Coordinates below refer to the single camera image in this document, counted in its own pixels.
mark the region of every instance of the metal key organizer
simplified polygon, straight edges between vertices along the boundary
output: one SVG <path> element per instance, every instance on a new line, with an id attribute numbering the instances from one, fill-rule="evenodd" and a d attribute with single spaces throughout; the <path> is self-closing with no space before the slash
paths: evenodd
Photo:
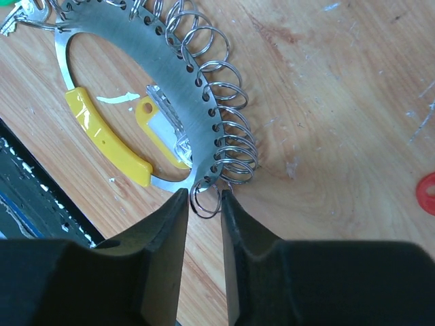
<path id="1" fill-rule="evenodd" d="M 54 31 L 60 71 L 69 90 L 66 99 L 86 134 L 107 159 L 139 185 L 152 184 L 170 192 L 188 188 L 193 211 L 203 218 L 215 216 L 221 205 L 216 185 L 218 179 L 227 182 L 232 189 L 232 184 L 250 181 L 258 165 L 258 152 L 249 122 L 239 112 L 247 106 L 248 95 L 242 89 L 241 74 L 228 62 L 230 42 L 227 36 L 212 26 L 193 0 L 174 2 L 167 12 L 166 24 L 160 21 L 164 0 L 154 1 L 152 13 L 145 8 L 148 0 L 66 0 L 62 5 L 56 0 L 48 1 L 50 5 L 45 3 L 45 6 L 52 7 L 57 13 L 56 24 L 32 20 L 23 11 L 14 14 L 13 19 Z M 21 3 L 35 5 L 33 0 L 22 0 Z M 177 30 L 187 16 L 193 18 L 191 29 L 180 36 Z M 189 45 L 197 33 L 203 31 L 210 35 L 207 44 L 191 53 Z M 153 175 L 152 165 L 116 136 L 95 109 L 86 90 L 76 86 L 69 69 L 68 47 L 71 38 L 78 33 L 92 33 L 112 42 L 156 82 L 156 86 L 147 86 L 149 96 L 141 99 L 136 107 L 137 122 L 173 165 L 190 168 L 186 179 L 168 181 Z M 198 65 L 196 59 L 211 49 L 216 36 L 223 37 L 226 43 L 223 59 Z M 230 69 L 236 75 L 238 85 L 210 81 L 205 77 L 220 69 Z M 231 95 L 215 93 L 222 88 L 229 89 Z M 242 104 L 232 104 L 240 98 Z M 152 108 L 148 113 L 143 110 L 146 104 Z M 162 125 L 154 122 L 152 128 L 153 117 L 159 117 L 162 124 L 170 123 L 171 127 L 163 128 L 166 132 L 162 132 Z M 199 192 L 210 187 L 218 195 L 214 211 L 202 207 L 197 198 Z M 209 215 L 200 215 L 197 207 Z"/>

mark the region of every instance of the yellow grip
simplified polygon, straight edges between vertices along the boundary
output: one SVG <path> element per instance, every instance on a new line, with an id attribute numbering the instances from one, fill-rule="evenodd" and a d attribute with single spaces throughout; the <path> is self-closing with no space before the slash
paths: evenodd
<path id="1" fill-rule="evenodd" d="M 129 149 L 105 123 L 95 109 L 87 91 L 74 88 L 65 94 L 80 126 L 101 153 L 128 178 L 143 187 L 151 183 L 152 165 Z"/>

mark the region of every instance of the wooden table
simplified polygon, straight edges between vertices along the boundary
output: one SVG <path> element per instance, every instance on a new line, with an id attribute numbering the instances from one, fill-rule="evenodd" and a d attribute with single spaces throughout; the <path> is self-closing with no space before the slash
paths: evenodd
<path id="1" fill-rule="evenodd" d="M 435 2 L 197 2 L 230 35 L 251 97 L 243 113 L 261 168 L 236 189 L 245 209 L 283 238 L 408 240 L 434 256 L 435 217 L 415 186 L 435 171 Z M 51 32 L 18 26 L 0 47 L 1 118 L 106 237 L 170 196 L 129 181 L 87 139 L 64 100 Z M 98 37 L 76 37 L 71 57 L 91 96 L 145 96 L 151 82 Z M 137 101 L 98 105 L 158 174 L 180 177 L 135 123 Z M 179 321 L 225 325 L 219 217 L 190 216 Z"/>

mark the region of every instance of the green object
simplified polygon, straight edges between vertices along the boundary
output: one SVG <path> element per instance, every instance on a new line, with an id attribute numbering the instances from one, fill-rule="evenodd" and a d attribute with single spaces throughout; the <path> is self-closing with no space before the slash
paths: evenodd
<path id="1" fill-rule="evenodd" d="M 17 0 L 0 0 L 0 7 L 5 7 L 17 2 Z"/>

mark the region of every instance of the blue line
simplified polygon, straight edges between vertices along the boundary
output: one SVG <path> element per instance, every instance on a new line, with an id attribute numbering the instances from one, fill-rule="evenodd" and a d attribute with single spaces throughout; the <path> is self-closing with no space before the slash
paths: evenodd
<path id="1" fill-rule="evenodd" d="M 45 236 L 33 225 L 32 222 L 23 214 L 22 211 L 12 202 L 3 192 L 0 192 L 0 198 L 21 218 L 22 222 L 36 235 L 37 238 L 45 238 Z"/>

